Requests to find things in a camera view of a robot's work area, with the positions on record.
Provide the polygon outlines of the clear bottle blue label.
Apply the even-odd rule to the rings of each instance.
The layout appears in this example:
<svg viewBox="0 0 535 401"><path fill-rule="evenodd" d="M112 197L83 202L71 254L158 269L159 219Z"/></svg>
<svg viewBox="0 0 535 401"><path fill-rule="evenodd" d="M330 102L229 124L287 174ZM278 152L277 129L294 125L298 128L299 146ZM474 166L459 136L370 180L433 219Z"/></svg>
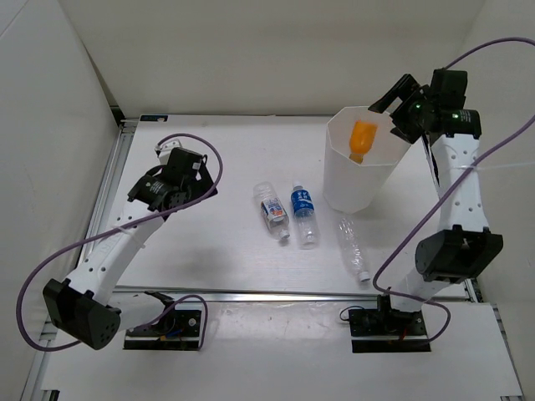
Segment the clear bottle blue label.
<svg viewBox="0 0 535 401"><path fill-rule="evenodd" d="M293 182L290 201L301 247L309 249L317 246L319 229L313 200L309 191L299 181Z"/></svg>

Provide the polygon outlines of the blue corner label left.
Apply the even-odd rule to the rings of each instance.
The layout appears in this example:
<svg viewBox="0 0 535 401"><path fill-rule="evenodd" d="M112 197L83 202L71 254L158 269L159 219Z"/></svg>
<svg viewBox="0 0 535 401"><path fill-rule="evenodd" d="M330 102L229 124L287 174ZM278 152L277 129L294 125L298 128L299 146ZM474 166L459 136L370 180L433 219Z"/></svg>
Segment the blue corner label left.
<svg viewBox="0 0 535 401"><path fill-rule="evenodd" d="M166 122L168 120L167 114L143 114L140 116L140 122Z"/></svg>

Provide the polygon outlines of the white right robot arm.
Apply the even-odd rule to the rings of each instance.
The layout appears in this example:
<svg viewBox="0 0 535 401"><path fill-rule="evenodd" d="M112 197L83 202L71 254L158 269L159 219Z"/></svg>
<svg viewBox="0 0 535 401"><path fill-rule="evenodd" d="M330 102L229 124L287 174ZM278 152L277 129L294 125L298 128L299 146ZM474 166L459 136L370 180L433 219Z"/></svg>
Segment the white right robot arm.
<svg viewBox="0 0 535 401"><path fill-rule="evenodd" d="M404 74L369 110L390 114L392 134L413 145L421 140L435 183L440 214L437 232L415 249L415 266L388 290L390 305L375 314L384 333L405 325L405 313L418 312L441 290L477 277L503 248L485 216L479 176L473 162L479 155L480 115L465 109L467 73L437 69L431 83L419 84Z"/></svg>

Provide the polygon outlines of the aluminium left table rail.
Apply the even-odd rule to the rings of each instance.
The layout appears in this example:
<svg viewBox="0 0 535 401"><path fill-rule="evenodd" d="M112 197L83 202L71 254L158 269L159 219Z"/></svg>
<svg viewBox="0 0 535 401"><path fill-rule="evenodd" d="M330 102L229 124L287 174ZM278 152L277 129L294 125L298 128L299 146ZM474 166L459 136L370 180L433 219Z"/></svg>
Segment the aluminium left table rail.
<svg viewBox="0 0 535 401"><path fill-rule="evenodd" d="M110 151L86 231L87 238L105 231L137 124L138 121L134 119L120 121L119 133Z"/></svg>

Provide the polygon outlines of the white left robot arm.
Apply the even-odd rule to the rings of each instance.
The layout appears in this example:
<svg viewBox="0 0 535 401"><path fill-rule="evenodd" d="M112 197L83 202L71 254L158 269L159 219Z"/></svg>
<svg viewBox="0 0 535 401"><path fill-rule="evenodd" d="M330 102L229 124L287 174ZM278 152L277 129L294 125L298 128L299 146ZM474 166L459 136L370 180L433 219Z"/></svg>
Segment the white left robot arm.
<svg viewBox="0 0 535 401"><path fill-rule="evenodd" d="M135 255L170 214L217 192L206 155L181 147L157 154L160 164L133 185L112 235L98 241L61 282L52 279L43 289L54 326L94 350L104 348L118 332L148 326L166 334L176 322L171 297L159 292L112 295Z"/></svg>

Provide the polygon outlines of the clear crushed unlabelled bottle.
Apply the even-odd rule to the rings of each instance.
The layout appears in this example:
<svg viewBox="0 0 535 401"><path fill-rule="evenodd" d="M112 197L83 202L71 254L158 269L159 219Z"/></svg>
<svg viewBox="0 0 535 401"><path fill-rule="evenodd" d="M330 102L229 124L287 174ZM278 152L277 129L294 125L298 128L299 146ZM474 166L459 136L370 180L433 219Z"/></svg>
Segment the clear crushed unlabelled bottle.
<svg viewBox="0 0 535 401"><path fill-rule="evenodd" d="M359 284L368 283L369 269L354 221L348 216L341 217L336 225L336 234L344 266Z"/></svg>

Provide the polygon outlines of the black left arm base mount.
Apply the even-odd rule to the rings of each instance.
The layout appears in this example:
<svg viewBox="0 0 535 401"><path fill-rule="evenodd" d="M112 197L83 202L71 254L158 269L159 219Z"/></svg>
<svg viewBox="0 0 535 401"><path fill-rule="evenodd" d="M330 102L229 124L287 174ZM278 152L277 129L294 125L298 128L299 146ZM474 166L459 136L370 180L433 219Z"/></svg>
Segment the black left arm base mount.
<svg viewBox="0 0 535 401"><path fill-rule="evenodd" d="M163 316L156 322L126 331L124 350L136 351L200 351L206 339L208 304L195 294L177 300L161 292L147 291L159 300Z"/></svg>

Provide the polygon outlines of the orange bottle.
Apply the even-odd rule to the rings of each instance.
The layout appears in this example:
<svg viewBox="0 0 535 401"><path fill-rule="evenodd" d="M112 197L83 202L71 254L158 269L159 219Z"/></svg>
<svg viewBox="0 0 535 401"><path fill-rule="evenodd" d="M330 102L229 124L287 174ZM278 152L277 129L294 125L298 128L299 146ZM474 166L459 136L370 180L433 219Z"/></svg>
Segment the orange bottle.
<svg viewBox="0 0 535 401"><path fill-rule="evenodd" d="M349 139L349 158L353 162L363 163L364 156L369 153L373 146L377 129L378 126L374 123L362 120L355 122Z"/></svg>

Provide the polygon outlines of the aluminium front table rail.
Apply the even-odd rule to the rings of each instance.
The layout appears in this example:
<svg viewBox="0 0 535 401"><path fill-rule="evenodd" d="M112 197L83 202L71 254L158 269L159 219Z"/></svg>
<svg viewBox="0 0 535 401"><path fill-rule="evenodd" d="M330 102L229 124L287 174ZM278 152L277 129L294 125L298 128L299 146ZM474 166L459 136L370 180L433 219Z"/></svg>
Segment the aluminium front table rail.
<svg viewBox="0 0 535 401"><path fill-rule="evenodd" d="M335 292L280 292L253 290L208 290L200 288L171 287L128 287L117 286L114 293L134 294L145 291L165 294L197 294L211 302L285 302L285 301L373 301L377 292L335 293Z"/></svg>

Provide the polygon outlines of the white octagonal bin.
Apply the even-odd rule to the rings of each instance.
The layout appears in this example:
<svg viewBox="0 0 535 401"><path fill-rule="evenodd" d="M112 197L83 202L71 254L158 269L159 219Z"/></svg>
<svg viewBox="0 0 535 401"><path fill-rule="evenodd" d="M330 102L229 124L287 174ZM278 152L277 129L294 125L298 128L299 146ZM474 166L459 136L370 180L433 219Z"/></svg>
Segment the white octagonal bin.
<svg viewBox="0 0 535 401"><path fill-rule="evenodd" d="M334 210L363 210L390 177L410 147L393 128L388 114L365 107L345 107L327 123L323 193Z"/></svg>

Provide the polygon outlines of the aluminium table rail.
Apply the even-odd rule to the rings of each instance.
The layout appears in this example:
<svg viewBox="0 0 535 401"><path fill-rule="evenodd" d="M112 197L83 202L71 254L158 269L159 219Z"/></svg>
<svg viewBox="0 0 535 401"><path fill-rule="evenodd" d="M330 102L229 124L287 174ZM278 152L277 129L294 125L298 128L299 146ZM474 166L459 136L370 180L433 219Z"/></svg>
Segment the aluminium table rail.
<svg viewBox="0 0 535 401"><path fill-rule="evenodd" d="M285 301L373 301L377 292L335 293L335 292L280 292L253 290L208 290L200 288L171 287L128 287L117 286L114 293L134 294L145 291L165 294L197 294L211 302L285 302Z"/></svg>
<svg viewBox="0 0 535 401"><path fill-rule="evenodd" d="M138 121L134 119L120 121L119 133L110 151L86 231L87 238L105 231L137 124Z"/></svg>

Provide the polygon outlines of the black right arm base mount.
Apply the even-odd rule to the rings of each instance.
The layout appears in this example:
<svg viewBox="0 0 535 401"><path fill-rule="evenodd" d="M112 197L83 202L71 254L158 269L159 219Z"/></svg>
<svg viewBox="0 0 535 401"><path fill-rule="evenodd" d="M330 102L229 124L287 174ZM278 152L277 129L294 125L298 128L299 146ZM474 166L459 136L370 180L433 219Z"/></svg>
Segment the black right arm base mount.
<svg viewBox="0 0 535 401"><path fill-rule="evenodd" d="M346 307L339 318L349 324L352 353L431 351L422 312L397 311L387 295L377 296L375 308Z"/></svg>

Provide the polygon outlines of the clear bottle orange-blue label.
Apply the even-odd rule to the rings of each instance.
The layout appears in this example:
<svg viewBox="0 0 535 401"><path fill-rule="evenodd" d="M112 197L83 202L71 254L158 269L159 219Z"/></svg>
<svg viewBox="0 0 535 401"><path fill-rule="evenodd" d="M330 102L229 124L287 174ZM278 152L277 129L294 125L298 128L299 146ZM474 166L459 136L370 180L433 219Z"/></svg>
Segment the clear bottle orange-blue label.
<svg viewBox="0 0 535 401"><path fill-rule="evenodd" d="M253 199L259 206L264 225L272 238L286 243L290 237L289 216L273 185L264 181L253 187Z"/></svg>

